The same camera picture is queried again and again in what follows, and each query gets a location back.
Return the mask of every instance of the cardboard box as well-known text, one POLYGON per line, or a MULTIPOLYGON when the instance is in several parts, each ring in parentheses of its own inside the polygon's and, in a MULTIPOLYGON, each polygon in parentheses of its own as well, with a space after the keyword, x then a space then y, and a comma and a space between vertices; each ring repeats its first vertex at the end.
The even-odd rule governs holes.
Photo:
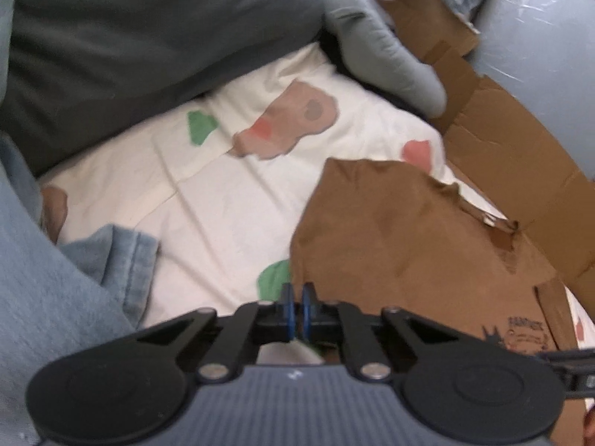
POLYGON ((403 45, 418 59, 442 40, 461 56, 480 42, 478 34, 455 16, 443 0, 379 0, 379 3, 395 21, 403 45))
MULTIPOLYGON (((462 56, 477 45, 477 35, 440 3, 381 5, 399 39, 434 68, 446 89, 447 109, 431 121, 444 137, 446 156, 456 172, 519 221, 595 320, 595 184, 521 103, 489 77, 475 74, 462 56)), ((576 347, 567 328, 565 294, 549 284, 538 288, 537 299, 559 348, 576 347)), ((582 445, 583 414, 581 401, 567 401, 552 440, 582 445)))

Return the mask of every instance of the blue denim cloth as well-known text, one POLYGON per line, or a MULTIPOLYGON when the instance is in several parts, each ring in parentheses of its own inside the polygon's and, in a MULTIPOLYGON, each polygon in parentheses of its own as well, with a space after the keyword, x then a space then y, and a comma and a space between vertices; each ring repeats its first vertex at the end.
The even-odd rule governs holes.
MULTIPOLYGON (((13 2, 0 0, 0 101, 6 90, 13 2)), ((41 213, 37 182, 0 132, 2 446, 41 441, 25 407, 25 390, 35 372, 138 327, 155 264, 156 240, 116 226, 58 249, 39 227, 41 213)))
POLYGON ((155 238, 107 224, 89 238, 60 249, 82 273, 115 298, 135 328, 139 326, 153 277, 155 238))

